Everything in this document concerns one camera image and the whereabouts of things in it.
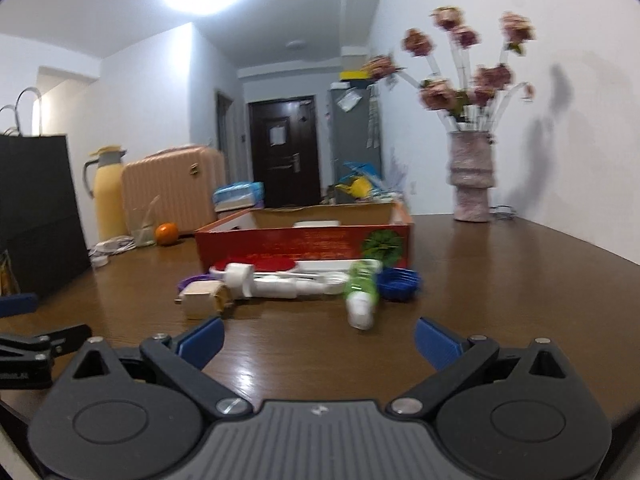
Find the dark entrance door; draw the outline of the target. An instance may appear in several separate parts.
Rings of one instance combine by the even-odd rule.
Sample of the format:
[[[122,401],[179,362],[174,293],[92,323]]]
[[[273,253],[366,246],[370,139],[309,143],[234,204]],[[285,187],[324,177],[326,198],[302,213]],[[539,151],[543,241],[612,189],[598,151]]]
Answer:
[[[316,103],[313,96],[250,103],[254,179],[267,208],[321,202]]]

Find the dried pink rose bouquet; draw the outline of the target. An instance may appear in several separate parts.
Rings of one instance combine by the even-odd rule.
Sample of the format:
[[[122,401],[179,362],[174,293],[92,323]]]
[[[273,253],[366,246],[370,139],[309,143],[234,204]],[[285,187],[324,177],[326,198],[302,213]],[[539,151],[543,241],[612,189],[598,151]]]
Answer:
[[[448,39],[457,82],[444,76],[434,52],[435,43],[426,32],[409,28],[401,39],[401,50],[414,58],[423,58],[430,74],[419,80],[397,64],[393,55],[368,58],[362,71],[370,81],[393,84],[398,78],[407,81],[418,92],[427,110],[438,114],[450,132],[480,131],[491,136],[512,98],[519,94],[526,102],[535,99],[535,87],[529,81],[517,82],[508,64],[511,53],[523,56],[526,44],[536,39],[529,18],[514,12],[502,14],[499,20],[502,45],[498,62],[493,66],[471,64],[471,49],[480,44],[480,34],[466,24],[457,6],[438,6],[431,13],[434,25]]]

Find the white rectangular box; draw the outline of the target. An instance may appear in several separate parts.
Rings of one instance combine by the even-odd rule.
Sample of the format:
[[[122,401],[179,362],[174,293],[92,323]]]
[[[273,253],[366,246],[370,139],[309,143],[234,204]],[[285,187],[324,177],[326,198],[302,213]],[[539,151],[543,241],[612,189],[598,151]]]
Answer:
[[[294,229],[323,229],[341,226],[340,220],[303,220],[294,223]]]

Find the red cardboard box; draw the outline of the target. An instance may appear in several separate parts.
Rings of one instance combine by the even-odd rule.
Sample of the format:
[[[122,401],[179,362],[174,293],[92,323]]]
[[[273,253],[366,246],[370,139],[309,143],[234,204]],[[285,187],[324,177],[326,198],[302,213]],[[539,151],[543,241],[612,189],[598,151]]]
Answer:
[[[303,220],[340,220],[341,226],[294,229]],[[414,222],[403,204],[360,203],[288,209],[245,209],[195,231],[201,267],[229,257],[281,256],[294,260],[375,259],[411,263]]]

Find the orange fruit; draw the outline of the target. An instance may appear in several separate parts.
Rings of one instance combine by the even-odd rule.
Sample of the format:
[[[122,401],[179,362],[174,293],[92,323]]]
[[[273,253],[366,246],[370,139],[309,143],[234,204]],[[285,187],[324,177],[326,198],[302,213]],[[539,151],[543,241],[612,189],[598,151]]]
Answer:
[[[180,232],[174,222],[160,224],[154,231],[155,243],[167,247],[178,243]]]

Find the green spray bottle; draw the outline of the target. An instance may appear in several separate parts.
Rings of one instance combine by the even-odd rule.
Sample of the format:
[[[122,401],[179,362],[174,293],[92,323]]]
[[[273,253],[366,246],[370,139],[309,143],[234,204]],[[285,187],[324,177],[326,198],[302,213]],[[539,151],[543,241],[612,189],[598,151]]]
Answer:
[[[347,321],[355,330],[370,330],[378,307],[378,274],[381,263],[375,259],[355,261],[348,271],[344,289]]]

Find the yellow watering can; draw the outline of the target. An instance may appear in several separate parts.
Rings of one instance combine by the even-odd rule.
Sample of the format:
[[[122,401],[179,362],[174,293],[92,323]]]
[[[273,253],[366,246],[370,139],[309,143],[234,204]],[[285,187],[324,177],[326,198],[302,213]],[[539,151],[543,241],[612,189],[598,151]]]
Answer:
[[[358,176],[352,178],[348,183],[337,183],[335,188],[354,200],[367,200],[371,195],[373,185],[367,177]]]

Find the blue plastic lid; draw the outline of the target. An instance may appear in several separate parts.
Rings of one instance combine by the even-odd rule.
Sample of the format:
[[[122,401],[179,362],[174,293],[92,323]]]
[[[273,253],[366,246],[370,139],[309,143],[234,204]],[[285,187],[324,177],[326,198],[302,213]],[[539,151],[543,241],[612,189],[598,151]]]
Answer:
[[[384,268],[376,278],[380,296],[391,302],[410,302],[421,287],[420,274],[403,268]]]

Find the grey refrigerator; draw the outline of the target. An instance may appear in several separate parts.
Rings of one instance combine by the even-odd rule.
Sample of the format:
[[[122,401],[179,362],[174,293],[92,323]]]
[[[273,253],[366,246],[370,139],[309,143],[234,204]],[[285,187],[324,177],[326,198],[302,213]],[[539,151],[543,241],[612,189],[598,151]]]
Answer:
[[[376,87],[332,84],[329,91],[334,184],[352,172],[348,164],[366,165],[382,176],[381,127]]]

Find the white storage bin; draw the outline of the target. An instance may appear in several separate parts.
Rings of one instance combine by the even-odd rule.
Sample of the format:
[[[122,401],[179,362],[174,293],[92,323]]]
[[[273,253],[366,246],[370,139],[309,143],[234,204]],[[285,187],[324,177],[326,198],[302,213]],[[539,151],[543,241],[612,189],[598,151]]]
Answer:
[[[248,196],[237,198],[236,200],[224,200],[215,206],[215,212],[218,219],[226,218],[239,211],[252,208],[262,208],[264,202],[255,200]]]

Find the red white lint brush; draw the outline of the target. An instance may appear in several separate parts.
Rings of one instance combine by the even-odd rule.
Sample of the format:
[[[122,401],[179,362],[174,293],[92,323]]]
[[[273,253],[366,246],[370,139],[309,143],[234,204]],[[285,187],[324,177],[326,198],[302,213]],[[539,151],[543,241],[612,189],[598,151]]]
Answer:
[[[246,256],[218,260],[208,268],[208,272],[222,272],[226,270],[229,263],[254,266],[255,272],[349,272],[356,263],[362,263],[374,272],[380,272],[383,269],[382,263],[375,259],[294,260],[281,256]]]

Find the pink textured vase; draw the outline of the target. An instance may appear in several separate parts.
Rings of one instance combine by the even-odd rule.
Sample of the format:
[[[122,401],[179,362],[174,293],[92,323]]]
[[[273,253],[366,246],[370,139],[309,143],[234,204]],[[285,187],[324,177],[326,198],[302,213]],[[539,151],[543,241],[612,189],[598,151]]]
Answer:
[[[490,220],[488,191],[496,185],[492,142],[485,131],[450,133],[448,183],[454,188],[454,220]]]

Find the beige plug adapter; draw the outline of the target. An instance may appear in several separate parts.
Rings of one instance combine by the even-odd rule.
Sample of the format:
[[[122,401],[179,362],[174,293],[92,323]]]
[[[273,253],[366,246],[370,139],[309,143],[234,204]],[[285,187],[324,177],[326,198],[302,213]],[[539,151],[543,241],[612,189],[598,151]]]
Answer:
[[[205,320],[233,304],[228,287],[220,281],[197,281],[178,293],[175,303],[189,320]]]

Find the white pump bottle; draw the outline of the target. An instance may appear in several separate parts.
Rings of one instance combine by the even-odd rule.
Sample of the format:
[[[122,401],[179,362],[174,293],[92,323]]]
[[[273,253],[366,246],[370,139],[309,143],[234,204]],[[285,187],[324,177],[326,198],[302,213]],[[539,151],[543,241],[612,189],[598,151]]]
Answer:
[[[224,270],[213,266],[212,278],[222,281],[233,299],[299,299],[337,296],[344,292],[348,274],[341,271],[306,273],[297,271],[257,272],[247,263],[229,263]]]

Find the purple plastic lid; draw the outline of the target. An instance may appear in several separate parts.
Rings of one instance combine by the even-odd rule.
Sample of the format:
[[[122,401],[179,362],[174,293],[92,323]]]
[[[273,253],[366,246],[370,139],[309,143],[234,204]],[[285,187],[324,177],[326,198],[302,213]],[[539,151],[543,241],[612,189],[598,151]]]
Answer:
[[[189,286],[192,283],[202,282],[202,281],[213,281],[213,277],[210,274],[198,274],[192,275],[188,278],[184,278],[177,285],[177,292],[182,292],[186,286]]]

